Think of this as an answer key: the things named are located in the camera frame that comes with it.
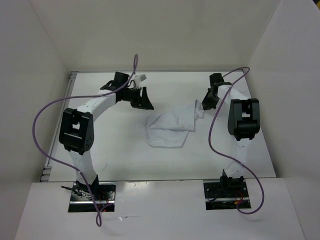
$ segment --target folded fabric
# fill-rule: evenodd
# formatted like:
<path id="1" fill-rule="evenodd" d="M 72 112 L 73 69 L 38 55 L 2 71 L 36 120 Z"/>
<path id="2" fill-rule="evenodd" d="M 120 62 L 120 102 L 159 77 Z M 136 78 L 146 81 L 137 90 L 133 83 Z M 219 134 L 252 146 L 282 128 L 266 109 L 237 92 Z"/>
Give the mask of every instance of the folded fabric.
<path id="1" fill-rule="evenodd" d="M 188 133 L 195 130 L 195 121 L 203 118 L 200 101 L 173 107 L 163 113 L 153 113 L 146 124 L 146 140 L 155 148 L 182 148 Z"/>

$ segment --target beige wall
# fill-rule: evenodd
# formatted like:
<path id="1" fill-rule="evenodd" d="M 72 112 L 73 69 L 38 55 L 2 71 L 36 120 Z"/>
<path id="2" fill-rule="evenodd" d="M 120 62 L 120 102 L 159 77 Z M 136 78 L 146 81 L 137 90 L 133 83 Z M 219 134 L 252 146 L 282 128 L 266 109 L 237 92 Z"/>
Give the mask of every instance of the beige wall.
<path id="1" fill-rule="evenodd" d="M 217 70 L 248 63 L 279 0 L 30 0 L 75 70 Z"/>
<path id="2" fill-rule="evenodd" d="M 247 82 L 308 240 L 319 239 L 320 226 L 319 64 L 319 9 L 311 0 L 282 0 L 248 64 Z"/>
<path id="3" fill-rule="evenodd" d="M 0 33 L 0 239 L 12 240 L 31 182 L 39 181 L 45 164 L 32 141 L 33 117 L 65 94 L 68 72 L 28 1 L 0 1 Z M 60 107 L 39 121 L 45 150 Z"/>

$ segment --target white table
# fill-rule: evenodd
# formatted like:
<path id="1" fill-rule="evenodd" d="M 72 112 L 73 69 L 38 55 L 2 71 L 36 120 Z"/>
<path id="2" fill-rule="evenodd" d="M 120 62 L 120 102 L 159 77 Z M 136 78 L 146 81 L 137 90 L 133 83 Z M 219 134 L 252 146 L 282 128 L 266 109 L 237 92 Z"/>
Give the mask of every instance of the white table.
<path id="1" fill-rule="evenodd" d="M 148 97 L 155 111 L 165 111 L 173 106 L 202 102 L 210 86 L 212 72 L 139 72 L 146 74 L 142 85 L 147 87 Z M 234 82 L 242 72 L 234 72 L 224 80 Z M 113 80 L 114 72 L 78 73 L 71 96 L 95 95 L 100 87 Z M 245 96 L 250 93 L 245 79 L 235 85 Z M 72 99 L 65 107 L 77 108 L 88 99 Z M 94 123 L 95 140 L 91 148 L 93 167 L 101 181 L 151 181 L 217 179 L 231 160 L 211 151 L 208 132 L 215 110 L 205 112 L 203 119 L 195 123 L 183 148 L 152 148 L 146 142 L 146 122 L 150 110 L 135 109 L 128 102 L 119 102 L 109 108 Z M 228 111 L 221 111 L 212 133 L 217 150 L 229 154 L 231 139 L 227 129 Z M 55 136 L 51 155 L 72 164 L 63 145 Z M 76 179 L 75 171 L 50 161 L 50 182 L 68 182 Z M 246 164 L 260 178 L 273 178 L 275 171 L 264 140 L 263 132 L 249 146 Z M 252 178 L 249 172 L 244 175 Z"/>
<path id="2" fill-rule="evenodd" d="M 259 185 L 255 179 L 246 183 L 255 209 Z M 115 210 L 102 213 L 102 227 L 94 212 L 68 213 L 70 191 L 61 185 L 71 182 L 33 183 L 15 240 L 304 240 L 285 180 L 261 183 L 263 207 L 243 215 L 206 210 L 202 180 L 118 182 Z"/>

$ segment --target white floor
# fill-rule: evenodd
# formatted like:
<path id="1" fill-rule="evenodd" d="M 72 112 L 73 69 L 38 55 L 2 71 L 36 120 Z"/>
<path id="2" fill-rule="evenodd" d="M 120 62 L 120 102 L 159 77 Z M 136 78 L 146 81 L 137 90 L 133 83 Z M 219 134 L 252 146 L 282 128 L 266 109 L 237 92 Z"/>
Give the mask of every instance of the white floor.
<path id="1" fill-rule="evenodd" d="M 148 97 L 154 111 L 165 111 L 172 106 L 202 101 L 210 86 L 212 72 L 140 72 L 147 80 Z M 242 72 L 234 72 L 225 78 L 234 82 Z M 78 73 L 74 81 L 72 96 L 94 95 L 100 87 L 113 80 L 114 73 Z M 245 79 L 235 88 L 250 96 Z M 77 108 L 88 99 L 72 99 L 70 108 Z M 227 130 L 228 109 L 223 108 L 212 133 L 213 145 L 223 153 L 230 154 L 231 137 Z M 135 109 L 128 102 L 119 102 L 109 108 L 94 123 L 95 140 L 91 149 L 93 167 L 101 181 L 152 181 L 217 179 L 230 160 L 211 151 L 208 132 L 215 110 L 205 112 L 203 119 L 196 121 L 195 132 L 190 132 L 183 148 L 152 148 L 146 142 L 146 122 L 152 111 Z M 67 151 L 54 140 L 51 155 L 72 163 Z M 258 177 L 273 178 L 275 171 L 264 140 L 263 132 L 256 135 L 249 146 L 246 163 Z M 74 181 L 73 169 L 50 161 L 50 182 Z"/>
<path id="2" fill-rule="evenodd" d="M 247 179 L 252 209 L 261 201 Z M 262 178 L 265 202 L 253 215 L 206 210 L 202 180 L 118 182 L 115 212 L 68 213 L 71 182 L 33 183 L 15 240 L 303 240 L 282 178 Z"/>

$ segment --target towel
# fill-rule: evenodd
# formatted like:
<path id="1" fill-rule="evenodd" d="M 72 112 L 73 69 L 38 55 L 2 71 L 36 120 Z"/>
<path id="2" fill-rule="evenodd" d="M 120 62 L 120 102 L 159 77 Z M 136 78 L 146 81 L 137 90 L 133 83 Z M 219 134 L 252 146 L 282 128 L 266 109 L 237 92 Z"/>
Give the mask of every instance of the towel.
<path id="1" fill-rule="evenodd" d="M 182 148 L 188 133 L 195 130 L 195 121 L 204 117 L 200 101 L 173 107 L 167 112 L 148 117 L 147 143 L 154 148 Z"/>

